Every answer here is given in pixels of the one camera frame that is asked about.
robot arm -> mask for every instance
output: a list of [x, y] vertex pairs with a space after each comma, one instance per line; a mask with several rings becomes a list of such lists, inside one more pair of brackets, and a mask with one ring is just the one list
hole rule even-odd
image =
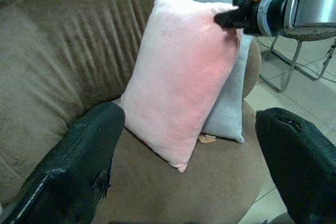
[[244, 28], [244, 33], [292, 38], [336, 31], [334, 0], [233, 0], [238, 10], [218, 14], [215, 21], [224, 28]]

pillow tag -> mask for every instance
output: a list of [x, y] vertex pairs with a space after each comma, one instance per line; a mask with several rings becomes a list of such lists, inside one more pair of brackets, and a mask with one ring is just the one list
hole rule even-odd
[[202, 144], [209, 144], [209, 143], [213, 143], [213, 142], [216, 141], [216, 136], [201, 133], [201, 134], [198, 136], [198, 140], [199, 140]]

pink pillow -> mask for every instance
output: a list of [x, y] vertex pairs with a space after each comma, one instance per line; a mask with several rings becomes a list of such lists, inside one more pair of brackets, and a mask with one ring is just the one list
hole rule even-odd
[[155, 0], [121, 107], [126, 127], [184, 172], [229, 76], [240, 35], [214, 22], [225, 3]]

